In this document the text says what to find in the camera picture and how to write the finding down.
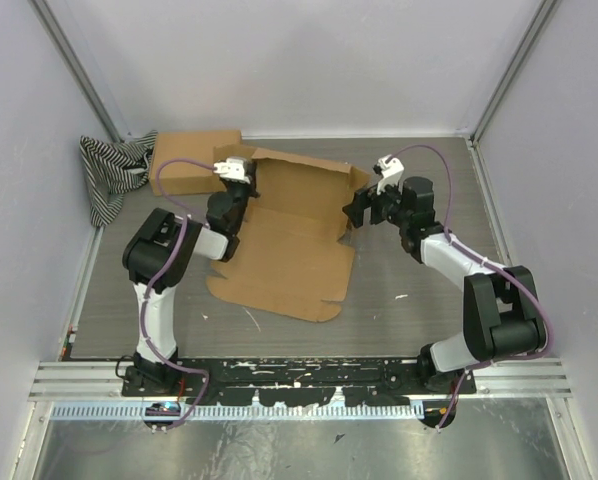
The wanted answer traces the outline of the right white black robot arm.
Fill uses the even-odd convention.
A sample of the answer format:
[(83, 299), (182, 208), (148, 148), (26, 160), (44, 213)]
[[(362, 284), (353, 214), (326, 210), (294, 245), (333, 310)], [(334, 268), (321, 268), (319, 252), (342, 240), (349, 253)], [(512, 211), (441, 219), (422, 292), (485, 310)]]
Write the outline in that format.
[(365, 221), (396, 226), (403, 250), (461, 291), (460, 332), (422, 347), (417, 356), (421, 387), (437, 395), (461, 371), (546, 354), (550, 332), (531, 272), (491, 262), (468, 248), (437, 220), (434, 201), (432, 181), (410, 177), (402, 185), (362, 188), (342, 211), (354, 228)]

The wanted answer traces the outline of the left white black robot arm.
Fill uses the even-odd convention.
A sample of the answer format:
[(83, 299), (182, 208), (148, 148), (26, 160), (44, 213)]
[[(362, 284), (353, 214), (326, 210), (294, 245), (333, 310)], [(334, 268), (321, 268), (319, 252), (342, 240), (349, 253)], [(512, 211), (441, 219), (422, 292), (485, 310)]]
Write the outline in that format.
[(128, 271), (139, 309), (139, 341), (125, 379), (160, 397), (173, 394), (184, 372), (177, 369), (174, 334), (176, 288), (192, 256), (227, 262), (234, 256), (253, 183), (226, 181), (226, 190), (207, 201), (206, 225), (154, 209), (126, 246), (122, 265)]

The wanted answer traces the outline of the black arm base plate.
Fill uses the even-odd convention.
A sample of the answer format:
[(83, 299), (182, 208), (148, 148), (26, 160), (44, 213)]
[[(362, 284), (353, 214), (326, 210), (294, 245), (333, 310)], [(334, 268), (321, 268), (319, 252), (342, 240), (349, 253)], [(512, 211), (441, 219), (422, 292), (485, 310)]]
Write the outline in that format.
[(440, 374), (424, 382), (410, 357), (186, 358), (173, 391), (139, 388), (119, 373), (125, 397), (200, 396), (202, 406), (324, 406), (337, 393), (346, 407), (408, 405), (415, 395), (452, 393), (460, 373)]

